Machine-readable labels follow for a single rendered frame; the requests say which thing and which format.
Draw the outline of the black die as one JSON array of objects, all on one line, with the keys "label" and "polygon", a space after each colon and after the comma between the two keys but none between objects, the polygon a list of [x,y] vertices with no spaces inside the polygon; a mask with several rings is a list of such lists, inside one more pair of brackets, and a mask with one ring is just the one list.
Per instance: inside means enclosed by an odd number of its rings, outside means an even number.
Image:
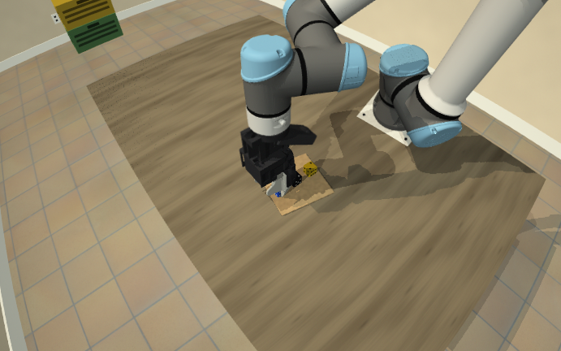
[{"label": "black die", "polygon": [[302,176],[298,172],[296,172],[296,180],[292,186],[293,187],[297,186],[298,184],[301,183],[301,181],[302,181]]}]

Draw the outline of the tan square mat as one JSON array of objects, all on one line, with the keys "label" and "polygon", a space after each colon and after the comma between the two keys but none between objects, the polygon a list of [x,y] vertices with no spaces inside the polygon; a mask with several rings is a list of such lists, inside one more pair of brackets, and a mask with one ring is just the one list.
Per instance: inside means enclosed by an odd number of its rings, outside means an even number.
[{"label": "tan square mat", "polygon": [[317,173],[308,177],[304,172],[304,165],[311,160],[307,154],[295,157],[296,171],[302,176],[302,181],[297,186],[291,186],[283,197],[270,195],[278,208],[281,216],[316,202],[334,193],[324,177],[317,169]]}]

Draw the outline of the yellow die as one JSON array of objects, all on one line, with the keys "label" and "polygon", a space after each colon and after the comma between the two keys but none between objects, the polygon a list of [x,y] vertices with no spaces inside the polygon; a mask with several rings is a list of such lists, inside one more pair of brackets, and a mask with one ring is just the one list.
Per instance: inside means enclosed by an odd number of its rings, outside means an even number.
[{"label": "yellow die", "polygon": [[308,176],[313,176],[314,174],[317,173],[317,166],[312,162],[308,162],[304,165],[304,170],[303,172]]}]

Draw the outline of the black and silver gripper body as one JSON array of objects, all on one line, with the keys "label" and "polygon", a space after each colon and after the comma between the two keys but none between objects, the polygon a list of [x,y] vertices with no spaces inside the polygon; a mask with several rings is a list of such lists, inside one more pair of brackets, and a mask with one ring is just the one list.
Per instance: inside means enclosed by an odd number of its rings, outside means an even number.
[{"label": "black and silver gripper body", "polygon": [[289,145],[277,145],[278,141],[287,136],[289,130],[290,125],[285,131],[274,136],[263,136],[250,128],[240,132],[243,145],[240,149],[242,167],[245,166],[246,170],[262,188],[275,181],[277,175],[289,167],[288,160],[295,163]]}]

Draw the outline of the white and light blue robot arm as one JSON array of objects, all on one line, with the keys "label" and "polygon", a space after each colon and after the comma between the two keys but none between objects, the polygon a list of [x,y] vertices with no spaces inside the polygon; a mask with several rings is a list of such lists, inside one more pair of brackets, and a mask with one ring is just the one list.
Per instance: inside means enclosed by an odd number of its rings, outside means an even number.
[{"label": "white and light blue robot arm", "polygon": [[[277,35],[260,35],[244,43],[241,76],[248,126],[254,132],[274,136],[290,125],[277,145],[313,144],[316,134],[304,125],[290,124],[291,98],[362,86],[367,75],[365,52],[356,43],[342,44],[334,28],[374,1],[286,0],[283,18],[295,49]],[[432,76],[421,47],[399,44],[385,50],[373,100],[375,119],[384,128],[406,130],[421,148],[458,135],[465,98],[547,1],[480,0]]]}]

